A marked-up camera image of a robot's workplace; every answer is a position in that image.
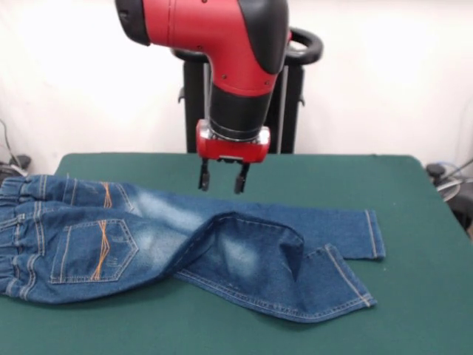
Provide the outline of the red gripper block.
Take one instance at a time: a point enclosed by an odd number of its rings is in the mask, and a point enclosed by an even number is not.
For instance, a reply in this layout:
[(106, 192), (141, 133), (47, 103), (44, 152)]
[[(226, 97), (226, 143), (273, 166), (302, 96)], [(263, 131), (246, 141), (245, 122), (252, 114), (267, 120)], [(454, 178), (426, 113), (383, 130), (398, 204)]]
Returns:
[(197, 154), (203, 158), (200, 167), (198, 189), (207, 191), (210, 183), (209, 159), (240, 160), (241, 169), (236, 177), (234, 193), (245, 189), (250, 163), (261, 163), (270, 147), (270, 130), (264, 126), (252, 141), (229, 141), (219, 138), (210, 128), (208, 120), (198, 120), (196, 126)]

